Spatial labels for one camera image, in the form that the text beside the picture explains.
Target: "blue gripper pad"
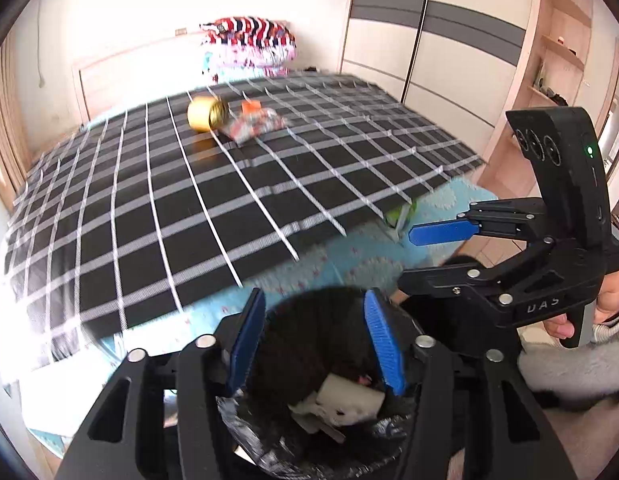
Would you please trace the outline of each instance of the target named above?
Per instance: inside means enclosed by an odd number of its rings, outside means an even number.
[[[247,311],[243,325],[230,352],[230,370],[226,386],[233,394],[248,378],[258,340],[266,320],[266,295],[255,288],[243,309]]]
[[[415,225],[409,230],[409,241],[416,246],[444,244],[469,240],[480,228],[469,220],[449,220],[432,224]]]
[[[405,393],[403,354],[387,323],[384,309],[384,301],[379,299],[373,290],[365,292],[363,300],[365,322],[376,350],[376,357],[381,365],[383,380],[387,386],[391,387],[395,395],[403,395]]]

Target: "bed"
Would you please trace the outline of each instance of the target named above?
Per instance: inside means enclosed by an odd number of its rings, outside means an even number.
[[[241,148],[197,134],[186,110],[200,94],[234,114],[258,99],[290,127]],[[269,305],[343,283],[391,292],[458,244],[396,243],[385,213],[423,197],[409,223],[437,221],[493,199],[462,177],[481,164],[350,75],[222,84],[90,123],[41,156],[6,235],[0,364],[26,424],[72,436],[126,351],[182,348],[253,286]]]

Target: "stack of folded bedding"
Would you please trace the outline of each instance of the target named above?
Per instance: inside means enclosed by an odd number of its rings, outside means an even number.
[[[294,35],[280,22],[235,16],[200,27],[203,76],[209,85],[286,75],[283,63],[296,57]]]

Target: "sliding wardrobe door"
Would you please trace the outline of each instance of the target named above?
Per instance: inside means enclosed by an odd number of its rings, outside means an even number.
[[[405,105],[482,153],[512,84],[531,0],[428,0]]]
[[[376,83],[401,99],[423,0],[352,0],[344,73]]]

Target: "hanging cord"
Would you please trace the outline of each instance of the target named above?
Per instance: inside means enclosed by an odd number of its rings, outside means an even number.
[[[45,86],[45,79],[41,72],[41,4],[43,0],[38,0],[38,10],[36,13],[36,66],[38,68],[38,87]]]

